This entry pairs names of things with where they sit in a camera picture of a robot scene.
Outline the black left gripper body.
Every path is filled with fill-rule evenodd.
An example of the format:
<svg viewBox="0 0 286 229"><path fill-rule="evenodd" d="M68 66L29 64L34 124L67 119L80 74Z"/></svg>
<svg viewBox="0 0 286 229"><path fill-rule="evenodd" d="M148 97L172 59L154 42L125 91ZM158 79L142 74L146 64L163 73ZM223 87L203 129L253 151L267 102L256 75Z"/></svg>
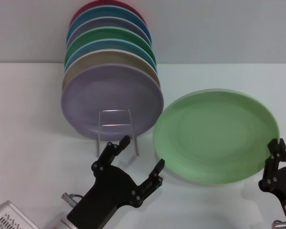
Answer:
<svg viewBox="0 0 286 229"><path fill-rule="evenodd" d="M136 183L131 177L114 166L94 172L93 187L67 215L78 229L102 229L122 206L136 207Z"/></svg>

